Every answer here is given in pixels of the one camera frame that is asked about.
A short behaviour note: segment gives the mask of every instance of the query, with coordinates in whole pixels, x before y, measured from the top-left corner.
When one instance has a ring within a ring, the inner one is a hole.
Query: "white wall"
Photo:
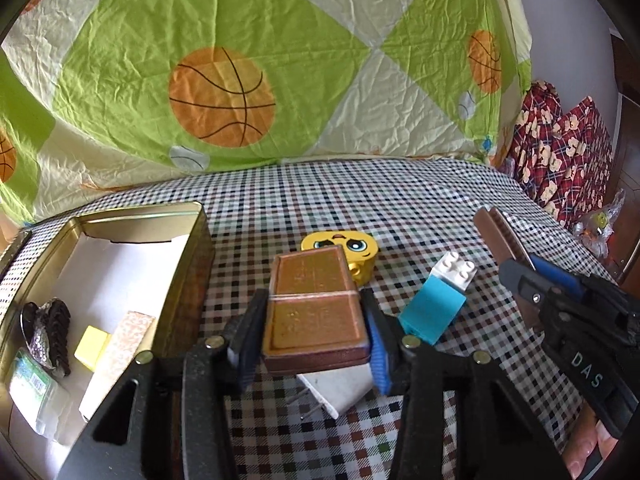
[[[597,0],[522,0],[531,29],[533,77],[552,83],[569,111],[593,97],[613,136],[618,90],[610,21]]]

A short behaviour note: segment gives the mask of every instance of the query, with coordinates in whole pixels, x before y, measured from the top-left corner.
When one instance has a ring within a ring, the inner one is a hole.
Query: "yellow smiley face toy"
[[[371,279],[378,254],[378,244],[373,236],[360,231],[320,231],[307,235],[300,248],[308,251],[331,245],[342,246],[353,281],[358,286],[365,285]]]

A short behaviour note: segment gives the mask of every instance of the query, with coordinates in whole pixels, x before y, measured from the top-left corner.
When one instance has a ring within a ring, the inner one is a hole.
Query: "human hand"
[[[571,478],[575,480],[580,476],[587,458],[596,446],[600,449],[602,458],[605,459],[617,442],[585,402],[580,410],[580,415],[575,421],[569,442],[562,453],[562,459],[571,474]]]

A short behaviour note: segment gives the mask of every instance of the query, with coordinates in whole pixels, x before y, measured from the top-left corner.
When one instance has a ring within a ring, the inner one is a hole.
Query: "silver screw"
[[[479,365],[487,365],[491,362],[491,356],[484,350],[476,350],[473,355],[474,361]]]
[[[223,344],[225,343],[225,338],[223,338],[221,335],[212,335],[211,337],[207,337],[206,341],[204,342],[204,345],[211,349],[211,348],[220,348]]]
[[[137,365],[148,365],[153,360],[154,353],[151,350],[143,350],[138,355],[136,355]]]
[[[413,349],[420,346],[420,340],[415,335],[406,335],[402,338],[402,346]]]

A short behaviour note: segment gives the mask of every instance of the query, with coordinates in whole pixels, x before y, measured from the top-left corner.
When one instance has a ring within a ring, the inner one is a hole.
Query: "cartoon eye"
[[[367,248],[364,240],[354,240],[353,238],[347,242],[347,247],[356,253],[361,253]]]
[[[319,242],[314,242],[314,249],[319,249],[320,247],[328,247],[333,244],[334,243],[331,240],[320,240]]]

